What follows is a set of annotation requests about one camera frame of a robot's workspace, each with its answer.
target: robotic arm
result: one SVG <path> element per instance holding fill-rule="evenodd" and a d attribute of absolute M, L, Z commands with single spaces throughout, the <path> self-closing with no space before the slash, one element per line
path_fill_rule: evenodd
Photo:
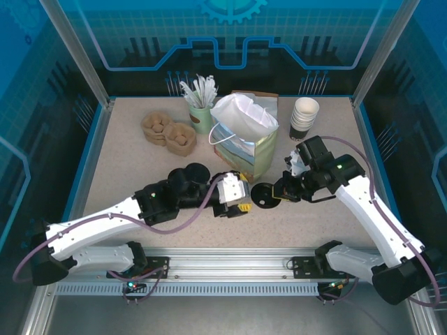
<path fill-rule="evenodd" d="M 371 283 L 390 304 L 400 303 L 430 283 L 414 253 L 372 204 L 369 196 L 370 181 L 352 156 L 334 158 L 321 138 L 316 136 L 299 144 L 297 150 L 286 158 L 286 163 L 288 170 L 283 172 L 283 177 L 273 186 L 274 198 L 292 202 L 301 199 L 318 202 L 321 200 L 313 200 L 315 192 L 327 188 L 352 211 L 381 254 L 370 255 L 332 241 L 316 250 L 316 260 L 322 269 L 343 271 Z M 385 215 L 434 271 L 441 261 L 440 252 L 425 248 L 421 241 L 406 230 L 376 193 L 374 196 Z"/>
<path fill-rule="evenodd" d="M 247 213 L 249 205 L 230 205 L 249 196 L 248 183 L 239 172 L 217 174 L 208 183 L 210 171 L 204 165 L 192 163 L 184 169 L 173 170 L 167 179 L 147 185 L 134 196 L 98 213 L 64 223 L 37 223 L 31 238 L 32 248 L 56 235 L 59 238 L 32 257 L 33 284 L 48 285 L 75 271 L 110 270 L 127 278 L 141 274 L 147 267 L 147 258 L 139 243 L 129 242 L 118 247 L 91 246 L 140 228 L 112 213 L 142 219 L 150 227 L 173 220 L 180 209 L 199 207 L 205 201 L 210 184 L 219 176 L 222 179 L 217 182 L 206 207 L 213 208 L 214 216 L 232 218 Z M 88 219 L 91 221 L 69 233 L 61 233 Z"/>

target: beige table surface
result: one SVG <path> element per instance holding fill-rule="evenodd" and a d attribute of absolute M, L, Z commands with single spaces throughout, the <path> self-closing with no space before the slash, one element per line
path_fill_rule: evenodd
<path fill-rule="evenodd" d="M 297 144 L 288 137 L 295 100 L 294 97 L 279 98 L 279 133 L 274 160 L 259 181 L 276 182 L 285 169 L 284 157 Z M 338 136 L 362 148 L 349 99 L 322 97 L 317 101 L 320 112 L 308 137 Z M 147 184 L 165 179 L 174 168 L 185 167 L 192 162 L 206 165 L 212 175 L 229 170 L 229 166 L 213 152 L 205 135 L 198 135 L 196 148 L 186 158 L 147 142 L 140 129 L 140 121 L 153 110 L 165 111 L 176 121 L 189 120 L 183 98 L 117 98 L 91 183 L 85 214 L 108 208 Z M 361 161 L 342 144 L 326 141 L 326 146 L 335 157 L 350 153 Z M 317 196 L 327 194 L 321 191 Z M 193 211 L 181 210 L 176 220 L 156 227 L 171 229 L 183 223 Z M 160 247 L 316 247 L 332 239 L 348 246 L 374 246 L 363 227 L 339 200 L 319 204 L 282 202 L 274 209 L 260 209 L 254 205 L 249 214 L 232 219 L 214 218 L 212 210 L 206 209 L 191 226 L 177 234 L 159 235 L 136 230 L 113 237 L 106 244 L 133 240 L 143 246 Z"/>

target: stack of paper cups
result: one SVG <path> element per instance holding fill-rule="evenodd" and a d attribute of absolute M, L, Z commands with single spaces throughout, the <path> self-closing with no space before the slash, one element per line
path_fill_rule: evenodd
<path fill-rule="evenodd" d="M 292 140 L 298 141 L 305 138 L 307 132 L 314 124 L 319 110 L 320 105 L 312 98 L 299 98 L 296 100 L 292 111 L 291 129 L 288 134 Z"/>

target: brown egg tray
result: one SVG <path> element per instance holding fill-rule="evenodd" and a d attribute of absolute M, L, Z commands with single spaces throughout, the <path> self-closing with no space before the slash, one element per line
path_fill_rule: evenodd
<path fill-rule="evenodd" d="M 186 157 L 197 144 L 196 131 L 187 124 L 174 122 L 163 112 L 150 112 L 141 121 L 146 140 L 167 147 L 173 154 Z"/>

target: gift bag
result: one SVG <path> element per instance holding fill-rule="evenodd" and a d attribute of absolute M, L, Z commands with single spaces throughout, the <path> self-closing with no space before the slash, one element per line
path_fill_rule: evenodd
<path fill-rule="evenodd" d="M 230 94 L 216 103 L 211 115 L 215 125 L 208 140 L 214 152 L 250 183 L 255 182 L 272 163 L 277 98 Z"/>

